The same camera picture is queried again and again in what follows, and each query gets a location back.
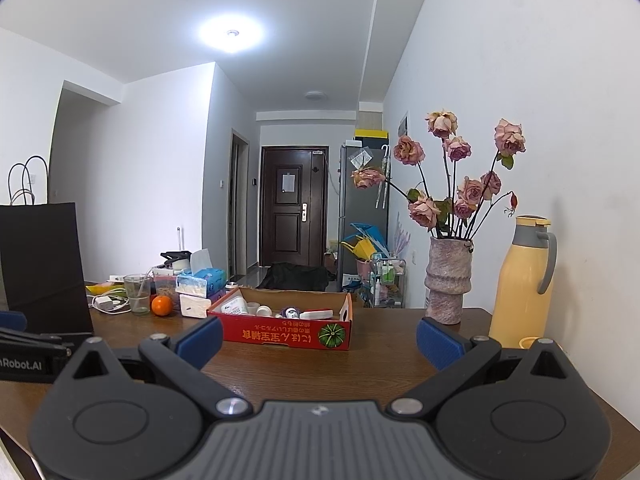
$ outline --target black cloth on floor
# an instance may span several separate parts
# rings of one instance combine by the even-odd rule
[[[324,292],[329,285],[329,271],[324,267],[279,263],[273,264],[258,288],[270,290],[310,290]]]

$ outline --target brown door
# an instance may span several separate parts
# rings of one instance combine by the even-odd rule
[[[262,149],[260,262],[321,266],[326,242],[327,147]]]

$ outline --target bouquet of roses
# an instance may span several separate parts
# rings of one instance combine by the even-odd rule
[[[429,231],[435,230],[438,238],[471,240],[491,209],[506,197],[510,197],[510,207],[506,208],[505,212],[513,215],[518,205],[518,199],[513,191],[500,195],[502,182],[495,172],[495,165],[500,162],[504,168],[510,170],[513,168],[514,155],[525,151],[522,126],[501,119],[495,127],[494,139],[497,153],[492,160],[491,169],[479,179],[472,179],[465,175],[462,182],[456,186],[458,163],[471,156],[469,143],[461,136],[456,135],[458,118],[452,112],[443,110],[429,114],[425,120],[428,123],[429,131],[442,142],[442,158],[447,175],[447,197],[445,199],[436,200],[429,193],[421,166],[424,160],[424,151],[420,142],[407,135],[398,139],[398,143],[394,147],[394,157],[403,164],[418,166],[424,190],[410,189],[405,193],[396,187],[390,179],[387,179],[378,168],[360,168],[353,171],[351,176],[355,185],[359,188],[366,188],[387,182],[407,199],[409,216]],[[484,206],[486,206],[484,214],[478,221],[480,211]]]

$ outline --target table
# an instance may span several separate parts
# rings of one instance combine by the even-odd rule
[[[204,372],[258,408],[265,399],[375,399],[385,405],[435,373],[415,345],[422,310],[356,309],[348,351],[292,349],[227,342]],[[169,335],[197,322],[151,314],[108,316],[92,311],[96,335],[114,348],[135,346],[154,332]],[[454,327],[470,337],[487,334],[491,315],[466,308]],[[27,431],[48,384],[0,381],[0,427],[29,452]],[[640,463],[640,431],[600,397],[612,443],[596,480],[620,480]]]

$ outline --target orange fruit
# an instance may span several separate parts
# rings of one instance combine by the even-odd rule
[[[168,316],[174,311],[174,302],[168,296],[156,296],[151,302],[151,310],[156,316]]]

